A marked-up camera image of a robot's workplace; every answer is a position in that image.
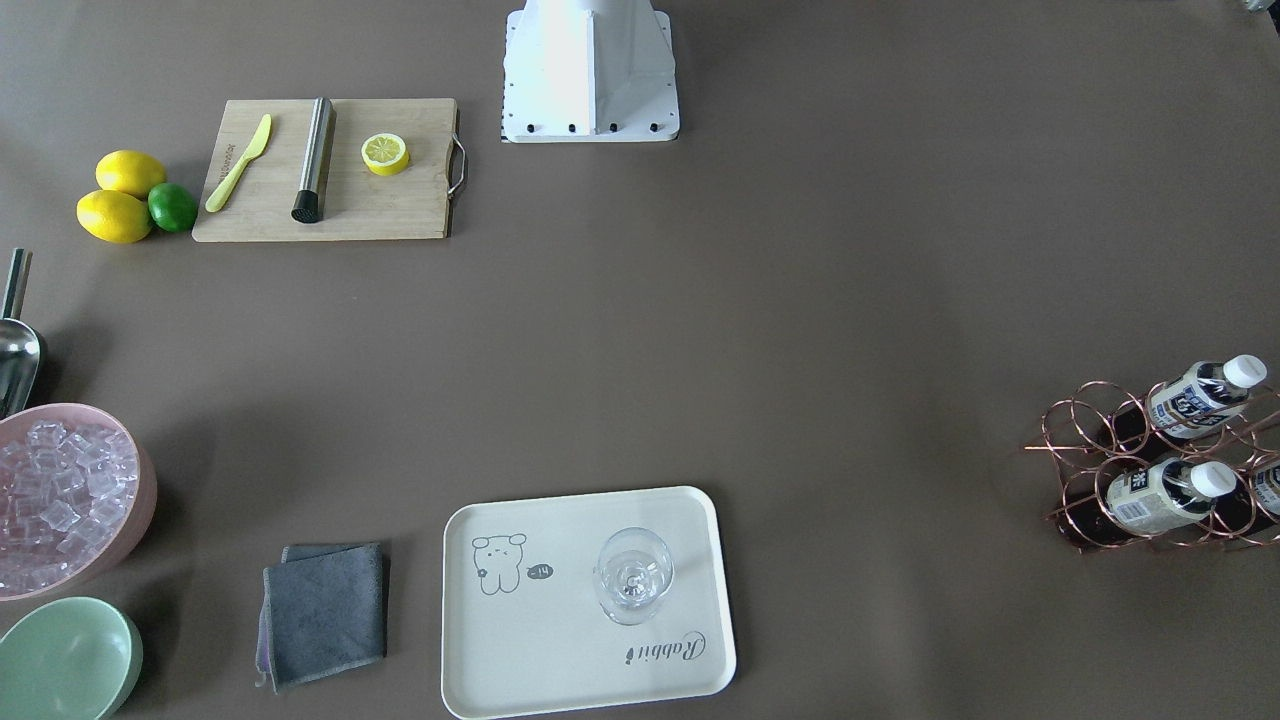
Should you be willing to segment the copper wire bottle basket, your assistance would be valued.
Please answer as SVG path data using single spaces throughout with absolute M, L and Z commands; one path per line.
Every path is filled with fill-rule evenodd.
M 1106 541 L 1089 537 L 1076 524 L 1075 511 L 1092 507 L 1110 515 L 1103 502 L 1111 480 L 1148 461 L 1135 451 L 1147 439 L 1158 439 L 1148 427 L 1119 437 L 1116 418 L 1129 410 L 1142 410 L 1146 397 L 1108 380 L 1091 380 L 1066 398 L 1052 404 L 1041 416 L 1038 433 L 1025 450 L 1046 455 L 1053 464 L 1057 496 L 1046 520 L 1065 521 L 1070 534 L 1065 541 L 1082 555 L 1126 548 L 1156 553 L 1211 548 L 1243 551 L 1277 547 L 1277 514 L 1262 505 L 1251 482 L 1258 471 L 1277 468 L 1277 382 L 1266 380 L 1252 389 L 1242 411 L 1213 434 L 1190 439 L 1181 447 L 1169 446 L 1167 455 L 1188 461 L 1221 461 L 1231 466 L 1248 493 L 1243 518 L 1224 518 L 1213 510 L 1204 520 L 1162 534 L 1126 534 Z

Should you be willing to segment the tea bottle white cap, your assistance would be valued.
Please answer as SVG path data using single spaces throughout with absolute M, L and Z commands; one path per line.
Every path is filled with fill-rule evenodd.
M 1225 462 L 1171 457 L 1115 478 L 1102 495 L 1068 498 L 1055 525 L 1083 551 L 1124 546 L 1206 520 L 1236 484 Z
M 1267 375 L 1265 361 L 1249 354 L 1225 363 L 1194 363 L 1142 401 L 1107 416 L 1094 439 L 1110 451 L 1152 462 L 1220 432 L 1243 413 Z
M 1226 530 L 1251 536 L 1277 525 L 1279 460 L 1256 468 L 1220 501 L 1215 512 Z

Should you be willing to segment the clear wine glass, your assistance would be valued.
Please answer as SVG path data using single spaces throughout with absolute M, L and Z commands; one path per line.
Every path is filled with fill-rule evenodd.
M 600 548 L 591 588 L 609 620 L 637 626 L 657 615 L 675 571 L 675 557 L 660 536 L 644 527 L 627 527 Z

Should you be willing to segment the bamboo cutting board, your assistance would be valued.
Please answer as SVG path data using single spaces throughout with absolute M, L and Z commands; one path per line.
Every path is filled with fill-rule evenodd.
M 308 149 L 312 99 L 230 100 L 214 143 L 202 199 L 242 155 L 264 115 L 271 133 L 227 205 L 201 211 L 192 229 L 198 242 L 301 242 L 439 240 L 451 224 L 451 176 L 458 102 L 452 97 L 333 99 L 333 132 L 317 223 L 292 218 Z M 360 156 L 379 132 L 406 141 L 410 163 L 396 176 L 371 173 Z

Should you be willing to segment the cream rabbit tray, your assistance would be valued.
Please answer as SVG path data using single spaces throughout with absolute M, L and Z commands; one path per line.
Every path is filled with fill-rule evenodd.
M 608 619 L 593 569 L 644 527 L 675 557 L 657 615 Z M 709 696 L 737 669 L 716 506 L 676 486 L 472 503 L 443 536 L 442 698 L 462 719 Z

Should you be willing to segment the half lemon slice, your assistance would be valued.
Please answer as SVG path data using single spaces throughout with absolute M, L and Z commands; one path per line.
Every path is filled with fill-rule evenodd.
M 411 159 L 406 141 L 387 132 L 367 137 L 361 145 L 360 156 L 370 173 L 381 177 L 406 170 Z

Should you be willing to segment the steel muddler black tip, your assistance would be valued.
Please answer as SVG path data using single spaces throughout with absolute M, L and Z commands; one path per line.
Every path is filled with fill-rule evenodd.
M 291 218 L 294 222 L 314 224 L 324 217 L 334 117 L 334 105 L 329 97 L 317 97 L 314 101 L 308 133 L 303 143 L 298 188 L 291 209 Z

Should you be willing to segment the grey folded cloth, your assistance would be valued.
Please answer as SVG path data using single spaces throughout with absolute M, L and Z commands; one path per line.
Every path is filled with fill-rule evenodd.
M 262 570 L 256 667 L 280 694 L 387 656 L 380 543 L 288 544 Z

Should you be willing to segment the yellow plastic knife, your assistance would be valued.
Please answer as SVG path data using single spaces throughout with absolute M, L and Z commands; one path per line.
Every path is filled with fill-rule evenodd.
M 270 114 L 264 114 L 260 118 L 257 128 L 253 132 L 250 142 L 244 146 L 244 151 L 239 158 L 232 164 L 228 173 L 218 183 L 215 190 L 210 193 L 206 200 L 204 209 L 206 213 L 220 211 L 234 193 L 237 184 L 241 181 L 247 167 L 264 155 L 266 146 L 269 143 L 273 132 L 273 117 Z

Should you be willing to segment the green lime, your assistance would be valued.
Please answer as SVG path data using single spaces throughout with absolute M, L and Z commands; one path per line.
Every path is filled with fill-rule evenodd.
M 189 232 L 198 217 L 198 200 L 175 183 L 155 184 L 147 193 L 146 204 L 152 223 L 169 233 Z

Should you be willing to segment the yellow lemon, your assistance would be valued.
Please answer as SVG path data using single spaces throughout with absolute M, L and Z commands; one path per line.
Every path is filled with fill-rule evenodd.
M 120 149 L 104 155 L 95 167 L 101 190 L 113 190 L 146 200 L 150 191 L 168 181 L 166 168 L 150 154 Z
M 154 228 L 147 205 L 116 190 L 84 195 L 76 204 L 76 217 L 86 232 L 109 243 L 136 243 Z

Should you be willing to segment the pink bowl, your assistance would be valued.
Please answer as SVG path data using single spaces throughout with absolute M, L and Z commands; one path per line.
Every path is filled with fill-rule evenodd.
M 3 420 L 3 443 L 9 439 L 15 439 L 24 427 L 35 420 L 42 419 L 101 423 L 114 429 L 124 430 L 128 441 L 132 447 L 137 450 L 140 456 L 140 488 L 131 506 L 124 527 L 114 536 L 113 539 L 109 541 L 108 547 L 99 556 L 96 556 L 87 568 L 45 591 L 36 591 L 29 594 L 20 594 L 10 598 L 3 597 L 1 591 L 1 597 L 5 602 L 31 600 L 54 591 L 70 589 L 72 587 L 81 584 L 119 564 L 140 543 L 152 520 L 156 507 L 157 483 L 154 465 L 151 464 L 147 454 L 140 442 L 119 420 L 101 409 L 83 404 L 50 404 L 24 410 Z

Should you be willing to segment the clear ice cubes pile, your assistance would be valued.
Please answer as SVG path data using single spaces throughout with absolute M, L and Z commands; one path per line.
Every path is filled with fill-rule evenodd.
M 42 419 L 3 443 L 1 591 L 45 591 L 87 568 L 124 527 L 140 488 L 125 432 Z

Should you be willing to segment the steel ice scoop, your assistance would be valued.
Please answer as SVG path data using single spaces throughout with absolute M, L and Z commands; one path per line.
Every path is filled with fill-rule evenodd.
M 14 249 L 1 310 L 1 416 L 26 410 L 44 360 L 45 342 L 20 319 L 32 252 Z

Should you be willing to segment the green bowl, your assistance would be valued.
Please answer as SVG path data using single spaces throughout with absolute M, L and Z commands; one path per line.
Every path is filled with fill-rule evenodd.
M 49 602 L 3 635 L 3 719 L 110 719 L 140 676 L 136 624 L 92 597 Z

